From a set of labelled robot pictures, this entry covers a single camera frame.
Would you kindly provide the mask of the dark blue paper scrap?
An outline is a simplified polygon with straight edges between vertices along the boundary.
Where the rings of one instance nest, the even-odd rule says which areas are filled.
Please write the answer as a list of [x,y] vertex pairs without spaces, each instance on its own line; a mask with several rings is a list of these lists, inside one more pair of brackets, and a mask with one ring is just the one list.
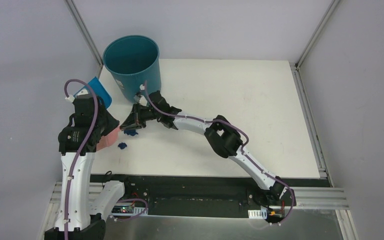
[[125,135],[128,135],[128,136],[136,136],[136,135],[138,135],[139,133],[137,132],[137,130],[136,129],[125,129],[124,131],[123,131],[123,133],[125,134]]

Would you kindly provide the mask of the blue plastic dustpan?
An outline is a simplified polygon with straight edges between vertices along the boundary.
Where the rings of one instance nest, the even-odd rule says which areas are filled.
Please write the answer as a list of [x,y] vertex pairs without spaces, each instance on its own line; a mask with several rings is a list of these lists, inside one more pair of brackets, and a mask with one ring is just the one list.
[[[98,97],[102,98],[105,108],[108,109],[112,104],[112,97],[104,88],[100,80],[97,77],[94,77],[87,84],[92,88],[92,90]],[[77,97],[78,95],[85,95],[85,94],[89,94],[89,89],[86,86],[84,86],[78,92],[76,92],[74,94],[74,97]]]

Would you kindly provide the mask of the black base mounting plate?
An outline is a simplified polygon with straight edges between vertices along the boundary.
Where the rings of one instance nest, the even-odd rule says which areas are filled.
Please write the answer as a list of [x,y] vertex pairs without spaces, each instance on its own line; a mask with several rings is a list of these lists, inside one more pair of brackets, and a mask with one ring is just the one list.
[[291,191],[281,198],[262,190],[250,177],[151,176],[93,174],[92,183],[120,181],[122,199],[138,199],[137,207],[148,207],[153,216],[247,218],[249,210],[269,207],[286,213],[297,205]]

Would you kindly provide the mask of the teal plastic waste bin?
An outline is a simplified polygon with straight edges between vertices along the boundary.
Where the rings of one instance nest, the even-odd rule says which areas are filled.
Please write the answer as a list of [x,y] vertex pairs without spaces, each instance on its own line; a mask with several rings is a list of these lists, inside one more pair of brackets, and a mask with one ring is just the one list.
[[149,37],[128,35],[111,42],[103,52],[105,68],[111,73],[123,96],[134,103],[140,85],[149,93],[162,88],[159,47]]

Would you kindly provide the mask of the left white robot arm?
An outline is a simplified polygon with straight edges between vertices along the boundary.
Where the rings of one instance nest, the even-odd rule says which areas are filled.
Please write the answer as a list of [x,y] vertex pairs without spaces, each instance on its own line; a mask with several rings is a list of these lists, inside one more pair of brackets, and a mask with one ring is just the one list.
[[90,93],[67,98],[74,105],[69,123],[58,135],[62,163],[60,207],[55,224],[44,232],[46,240],[102,240],[106,219],[116,201],[127,202],[133,189],[111,180],[90,202],[90,178],[96,152],[118,139],[120,122],[99,96]]

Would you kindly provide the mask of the small dark blue scrap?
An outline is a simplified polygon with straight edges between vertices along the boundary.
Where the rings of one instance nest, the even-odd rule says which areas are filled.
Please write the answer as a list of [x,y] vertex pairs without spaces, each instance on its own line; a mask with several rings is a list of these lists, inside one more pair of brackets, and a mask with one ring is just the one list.
[[127,147],[127,144],[125,142],[121,142],[117,145],[117,147],[120,148],[121,150],[123,150]]

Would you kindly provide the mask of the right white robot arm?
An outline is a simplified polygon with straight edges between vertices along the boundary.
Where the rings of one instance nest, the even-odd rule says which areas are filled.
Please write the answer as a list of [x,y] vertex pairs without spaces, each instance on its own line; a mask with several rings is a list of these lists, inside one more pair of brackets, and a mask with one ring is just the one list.
[[224,116],[217,115],[213,119],[207,119],[186,114],[182,109],[169,105],[160,91],[147,93],[143,90],[135,97],[146,103],[133,104],[128,117],[119,127],[122,131],[143,129],[147,121],[156,120],[168,129],[200,134],[219,157],[234,161],[250,175],[258,187],[264,190],[264,200],[268,204],[276,205],[285,201],[286,193],[290,195],[290,205],[296,204],[293,189],[252,156],[246,148],[249,143],[247,135],[229,123]]

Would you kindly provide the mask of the pink hand brush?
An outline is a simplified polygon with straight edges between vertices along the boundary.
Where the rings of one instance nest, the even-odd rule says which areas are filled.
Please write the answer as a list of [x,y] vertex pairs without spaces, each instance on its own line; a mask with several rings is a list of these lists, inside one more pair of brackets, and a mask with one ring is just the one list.
[[96,151],[98,152],[104,148],[112,146],[117,141],[120,131],[121,131],[120,127],[117,126],[110,133],[108,133],[105,136],[102,136],[98,144],[96,145]]

